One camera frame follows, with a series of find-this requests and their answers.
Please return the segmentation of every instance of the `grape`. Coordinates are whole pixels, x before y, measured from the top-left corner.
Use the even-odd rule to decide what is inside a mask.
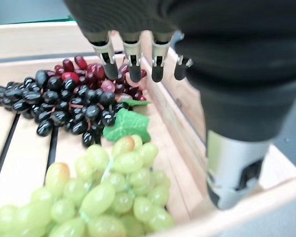
[[[165,206],[169,200],[169,189],[165,186],[157,186],[151,190],[148,199],[157,206]]]
[[[133,206],[133,198],[127,192],[117,193],[112,203],[112,209],[117,213],[129,211]]]
[[[154,215],[154,206],[150,200],[146,197],[136,197],[134,201],[134,215],[142,221],[148,222]]]
[[[91,182],[93,180],[93,168],[87,160],[87,157],[79,157],[74,163],[77,176],[84,182]]]
[[[112,155],[117,158],[124,153],[131,152],[134,147],[135,141],[131,136],[123,137],[113,145]]]
[[[138,150],[143,146],[142,138],[139,135],[134,134],[134,135],[131,135],[131,137],[134,139],[134,142],[135,142],[134,151]]]
[[[88,222],[91,237],[126,237],[123,224],[115,217],[101,215]]]
[[[85,223],[80,218],[71,219],[58,226],[50,237],[84,237]]]
[[[74,203],[70,199],[60,199],[54,203],[50,215],[56,223],[62,224],[74,217]]]
[[[18,208],[7,205],[0,208],[0,230],[9,232],[15,227]]]
[[[156,186],[159,186],[159,185],[164,185],[166,186],[167,188],[170,187],[171,185],[171,182],[168,178],[168,176],[166,175],[166,173],[162,170],[154,170],[152,173],[151,173],[151,177],[154,181],[154,184]]]
[[[125,215],[121,219],[127,237],[142,237],[145,235],[144,227],[133,215]]]
[[[104,182],[111,184],[115,188],[116,192],[124,190],[126,186],[125,177],[120,173],[110,174],[110,176],[107,177]]]
[[[150,170],[148,168],[141,168],[136,172],[132,173],[129,177],[128,182],[132,186],[144,186],[150,181]]]
[[[149,220],[149,226],[153,231],[164,231],[174,226],[172,216],[162,207],[153,209],[153,216]]]
[[[20,207],[17,212],[16,227],[20,231],[28,228],[40,228],[46,226],[50,221],[51,205],[44,201],[33,201]]]
[[[70,199],[76,207],[80,207],[84,196],[86,195],[86,189],[81,179],[71,179],[64,187],[64,197]]]
[[[147,142],[138,149],[138,154],[144,161],[144,167],[152,167],[158,154],[158,147],[152,142]]]
[[[100,145],[97,144],[92,145],[87,149],[86,158],[89,165],[93,169],[104,170],[110,161],[109,154]]]
[[[80,212],[89,218],[94,218],[105,212],[115,199],[112,185],[102,183],[93,188],[83,199]]]
[[[114,170],[120,173],[133,173],[143,166],[143,160],[137,152],[128,152],[115,159]]]
[[[63,194],[64,186],[69,179],[69,167],[65,163],[53,163],[46,173],[45,186],[53,196],[59,198]]]

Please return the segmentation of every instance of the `artificial leaf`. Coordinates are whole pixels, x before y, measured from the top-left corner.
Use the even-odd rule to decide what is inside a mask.
[[[129,106],[148,105],[151,103],[150,101],[139,101],[139,100],[123,100],[122,102],[127,103]]]
[[[114,126],[106,126],[103,135],[107,140],[116,142],[124,136],[137,134],[143,142],[148,142],[150,141],[150,135],[147,132],[148,124],[147,116],[121,109],[117,112]]]

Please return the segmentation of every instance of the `wooden slat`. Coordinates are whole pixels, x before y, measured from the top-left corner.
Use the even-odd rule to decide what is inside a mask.
[[[122,51],[119,34],[111,38],[114,49]],[[0,59],[94,52],[76,22],[0,25]]]

